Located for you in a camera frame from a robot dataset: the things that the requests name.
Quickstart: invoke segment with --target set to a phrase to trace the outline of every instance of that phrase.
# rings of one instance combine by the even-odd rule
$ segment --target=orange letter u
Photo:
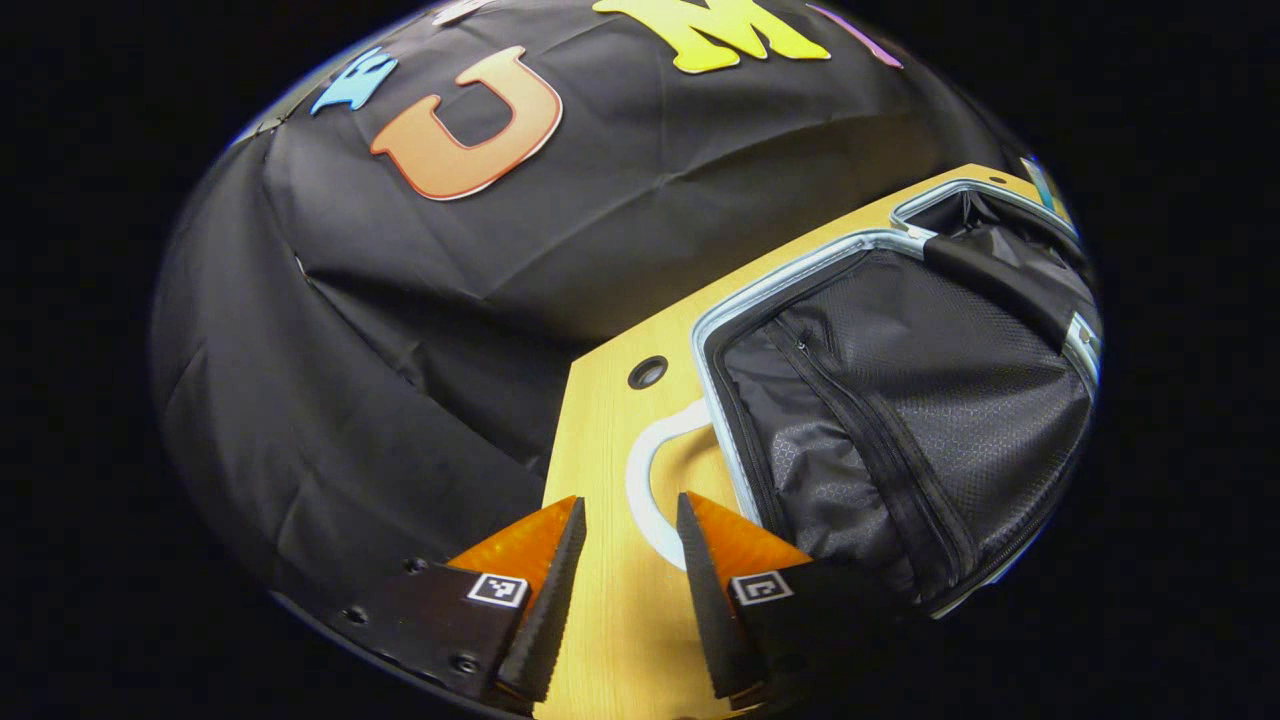
[[[498,135],[467,147],[435,115],[439,95],[428,95],[388,123],[369,147],[385,152],[413,190],[431,200],[457,200],[479,192],[538,152],[559,126],[556,90],[530,70],[521,46],[508,47],[462,70],[460,86],[484,83],[511,108]]]

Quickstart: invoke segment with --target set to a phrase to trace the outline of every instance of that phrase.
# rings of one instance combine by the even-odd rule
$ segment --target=yellow letter m
[[[598,13],[626,13],[657,32],[676,49],[676,67],[686,73],[705,73],[739,63],[737,53],[713,45],[708,35],[760,60],[769,49],[794,60],[826,60],[831,53],[809,41],[753,0],[707,0],[707,6],[684,0],[600,0]]]

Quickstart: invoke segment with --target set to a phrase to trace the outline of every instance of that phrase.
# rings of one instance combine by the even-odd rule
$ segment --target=suitcase handle
[[[680,541],[676,528],[667,521],[662,510],[658,510],[658,501],[654,500],[653,488],[649,484],[649,473],[653,470],[653,459],[663,443],[710,423],[712,418],[707,410],[707,402],[699,397],[689,407],[655,420],[641,430],[627,456],[626,488],[631,519],[635,520],[640,534],[644,536],[649,546],[681,571],[685,570],[685,546]]]

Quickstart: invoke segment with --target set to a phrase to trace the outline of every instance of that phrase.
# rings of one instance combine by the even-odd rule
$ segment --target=wooden board
[[[1038,202],[1014,176],[965,165],[814,229],[744,265],[596,347],[573,363],[561,407],[543,503],[586,498],[588,541],[579,560],[568,626],[540,720],[678,720],[722,717],[703,659],[684,571],[640,534],[623,484],[627,455],[646,427],[703,396],[690,329],[708,309],[773,268],[855,231],[888,228],[890,211],[943,182],[998,177],[1005,190]],[[627,375],[662,355],[669,366],[654,386],[632,389]],[[708,427],[658,451],[654,497],[668,521],[676,498],[694,491],[737,509],[728,469]]]

